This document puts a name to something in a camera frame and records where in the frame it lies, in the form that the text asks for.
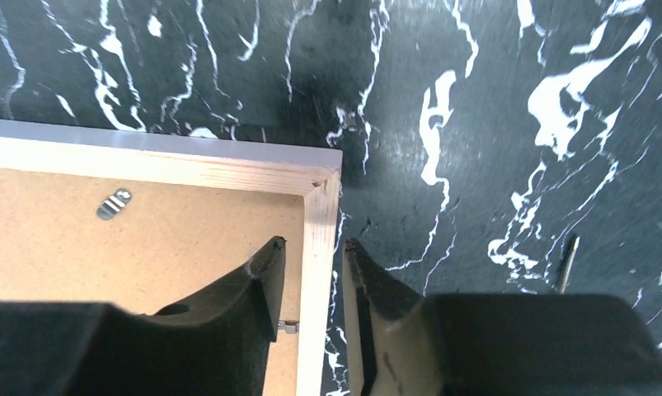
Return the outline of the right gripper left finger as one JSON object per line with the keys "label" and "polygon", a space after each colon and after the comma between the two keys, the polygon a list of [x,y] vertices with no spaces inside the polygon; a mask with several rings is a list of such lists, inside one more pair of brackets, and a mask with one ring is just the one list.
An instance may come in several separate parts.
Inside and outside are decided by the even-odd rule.
{"label": "right gripper left finger", "polygon": [[108,303],[0,302],[0,395],[260,395],[285,241],[155,314]]}

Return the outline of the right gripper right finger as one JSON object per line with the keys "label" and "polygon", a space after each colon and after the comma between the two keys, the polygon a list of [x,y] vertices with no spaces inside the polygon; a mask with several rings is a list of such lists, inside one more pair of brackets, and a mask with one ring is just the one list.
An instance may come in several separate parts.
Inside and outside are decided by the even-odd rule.
{"label": "right gripper right finger", "polygon": [[662,356],[611,295],[423,296],[344,245],[353,395],[662,395]]}

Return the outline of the white wooden photo frame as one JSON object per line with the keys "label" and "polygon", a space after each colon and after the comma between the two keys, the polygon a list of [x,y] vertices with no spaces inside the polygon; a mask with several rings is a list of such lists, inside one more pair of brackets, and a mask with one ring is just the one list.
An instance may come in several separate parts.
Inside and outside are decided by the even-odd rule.
{"label": "white wooden photo frame", "polygon": [[341,164],[328,148],[0,120],[0,301],[153,314],[280,236],[264,392],[317,395]]}

